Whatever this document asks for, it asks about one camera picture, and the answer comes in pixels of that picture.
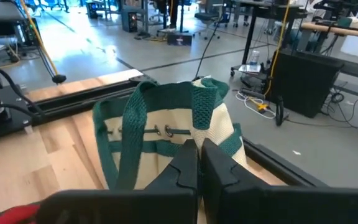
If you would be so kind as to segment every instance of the electronic equipment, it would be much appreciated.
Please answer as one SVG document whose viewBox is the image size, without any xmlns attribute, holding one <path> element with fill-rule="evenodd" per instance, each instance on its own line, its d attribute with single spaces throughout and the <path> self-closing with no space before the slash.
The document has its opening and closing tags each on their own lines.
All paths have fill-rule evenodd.
<svg viewBox="0 0 358 224">
<path fill-rule="evenodd" d="M 2 86 L 0 80 L 0 136 L 21 129 L 28 130 L 34 120 L 44 116 L 44 112 L 21 93 L 5 71 L 0 69 L 0 75 L 9 83 L 9 86 Z M 27 103 L 41 116 L 30 112 Z"/>
<path fill-rule="evenodd" d="M 321 111 L 342 67 L 334 58 L 281 50 L 267 98 L 276 103 L 281 96 L 285 108 L 313 118 Z"/>
<path fill-rule="evenodd" d="M 36 18 L 31 18 L 32 22 L 35 25 L 35 28 L 38 30 L 38 33 L 40 34 L 40 30 L 38 27 L 38 23 Z M 19 25 L 20 27 L 20 35 L 22 37 L 22 42 L 26 46 L 39 46 L 39 42 L 37 39 L 37 36 L 35 36 L 34 30 L 32 29 L 32 25 L 28 21 L 23 21 Z"/>
<path fill-rule="evenodd" d="M 168 33 L 167 44 L 175 46 L 191 46 L 193 36 L 187 33 Z"/>
<path fill-rule="evenodd" d="M 86 3 L 86 12 L 88 14 L 88 18 L 90 19 L 97 19 L 98 18 L 98 8 L 100 8 L 100 4 L 102 4 L 103 2 L 101 3 L 98 3 L 97 1 L 92 1 L 92 2 L 87 2 Z"/>
<path fill-rule="evenodd" d="M 137 19 L 135 11 L 123 10 L 121 12 L 122 29 L 126 32 L 137 32 Z"/>
</svg>

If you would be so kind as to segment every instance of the wooden table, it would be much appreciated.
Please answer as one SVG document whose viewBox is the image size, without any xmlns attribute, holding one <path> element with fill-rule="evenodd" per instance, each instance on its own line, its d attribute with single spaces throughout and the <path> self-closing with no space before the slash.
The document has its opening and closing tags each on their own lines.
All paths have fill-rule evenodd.
<svg viewBox="0 0 358 224">
<path fill-rule="evenodd" d="M 305 30 L 317 30 L 320 32 L 327 32 L 329 29 L 328 26 L 316 25 L 314 22 L 304 22 L 302 23 L 301 28 Z M 358 37 L 358 30 L 332 27 L 329 32 L 332 32 L 334 34 L 353 35 Z"/>
<path fill-rule="evenodd" d="M 141 75 L 137 70 L 113 73 L 29 93 L 42 100 Z M 284 183 L 248 160 L 248 170 L 272 185 Z M 106 189 L 94 137 L 92 112 L 76 114 L 0 138 L 0 211 L 25 205 L 59 190 Z"/>
<path fill-rule="evenodd" d="M 319 41 L 318 46 L 315 50 L 316 52 L 321 51 L 321 46 L 323 44 L 322 41 L 325 40 L 325 37 L 327 36 L 328 31 L 331 33 L 334 33 L 334 34 L 353 35 L 353 36 L 358 37 L 358 30 L 351 30 L 351 29 L 338 28 L 338 27 L 329 28 L 328 26 L 317 25 L 314 22 L 302 23 L 301 29 L 302 29 L 302 35 L 300 37 L 298 46 L 296 46 L 296 49 L 301 52 L 306 50 L 306 47 L 310 40 L 310 37 L 311 37 L 313 31 L 315 31 L 315 30 L 321 32 L 320 35 L 323 35 L 323 36 L 319 37 L 321 40 Z"/>
</svg>

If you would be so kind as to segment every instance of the tote bag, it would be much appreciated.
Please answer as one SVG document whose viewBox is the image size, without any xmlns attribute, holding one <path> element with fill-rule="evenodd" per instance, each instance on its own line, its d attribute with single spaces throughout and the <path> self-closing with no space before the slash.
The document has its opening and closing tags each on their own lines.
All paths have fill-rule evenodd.
<svg viewBox="0 0 358 224">
<path fill-rule="evenodd" d="M 209 138 L 245 167 L 240 126 L 231 123 L 223 102 L 228 91 L 227 84 L 212 78 L 142 82 L 128 98 L 96 103 L 96 142 L 109 189 L 145 188 L 187 139 L 201 149 Z"/>
</svg>

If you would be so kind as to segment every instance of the white cable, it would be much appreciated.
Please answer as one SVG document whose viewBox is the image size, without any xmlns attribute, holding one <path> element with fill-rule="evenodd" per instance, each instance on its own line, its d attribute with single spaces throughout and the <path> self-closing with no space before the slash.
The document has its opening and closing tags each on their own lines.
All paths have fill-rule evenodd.
<svg viewBox="0 0 358 224">
<path fill-rule="evenodd" d="M 275 113 L 274 111 L 270 110 L 270 109 L 267 109 L 267 108 L 266 108 L 265 111 L 271 113 L 273 116 L 266 116 L 266 115 L 264 115 L 264 114 L 259 113 L 257 110 L 251 108 L 251 107 L 248 106 L 248 104 L 247 104 L 248 101 L 251 101 L 250 99 L 253 99 L 253 100 L 254 100 L 255 102 L 257 102 L 257 103 L 264 104 L 264 101 L 263 101 L 262 99 L 253 98 L 253 97 L 249 97 L 249 96 L 244 96 L 242 93 L 240 93 L 240 91 L 237 92 L 236 98 L 237 98 L 238 100 L 243 101 L 243 102 L 244 102 L 244 106 L 246 106 L 246 108 L 248 108 L 248 109 L 252 110 L 253 112 L 255 112 L 255 113 L 261 115 L 261 116 L 264 117 L 264 118 L 274 119 L 274 118 L 276 117 L 276 113 Z"/>
</svg>

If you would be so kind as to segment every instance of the gray floor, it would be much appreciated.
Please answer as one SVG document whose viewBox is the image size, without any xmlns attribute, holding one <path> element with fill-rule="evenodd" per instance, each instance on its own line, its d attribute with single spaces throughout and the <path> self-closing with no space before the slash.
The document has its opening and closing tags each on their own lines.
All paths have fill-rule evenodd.
<svg viewBox="0 0 358 224">
<path fill-rule="evenodd" d="M 196 73 L 207 41 L 196 37 L 191 47 L 174 47 L 166 43 L 135 40 L 133 34 L 122 31 L 120 18 L 112 21 L 88 20 L 85 14 L 50 12 L 39 18 L 39 26 L 45 46 L 58 71 L 67 76 L 67 82 L 98 77 L 109 73 L 136 68 L 160 83 L 190 80 Z M 264 24 L 257 20 L 252 46 L 261 52 L 260 60 L 272 56 L 275 46 L 271 37 L 261 35 Z M 195 32 L 203 25 L 186 13 L 185 29 Z M 150 29 L 155 33 L 158 27 Z M 233 90 L 241 87 L 239 75 L 230 78 L 230 66 L 241 62 L 248 27 L 221 27 L 221 38 L 213 39 L 203 60 L 199 75 L 228 82 Z M 341 41 L 336 44 L 333 55 L 355 60 L 338 53 Z M 6 69 L 16 83 L 26 84 L 29 90 L 53 86 L 39 59 L 23 61 L 19 66 Z M 358 84 L 358 79 L 341 74 L 340 79 Z M 225 101 L 233 122 L 240 122 L 246 138 L 263 144 L 296 166 L 336 187 L 358 187 L 358 130 L 353 128 L 327 128 L 305 126 L 286 122 L 278 128 L 274 122 L 248 110 L 230 91 Z M 351 114 L 355 96 L 345 94 L 341 103 L 346 115 Z M 341 119 L 338 108 L 335 116 Z M 344 125 L 324 115 L 308 119 L 290 113 L 292 121 L 322 125 Z M 358 126 L 358 104 L 352 120 Z"/>
</svg>

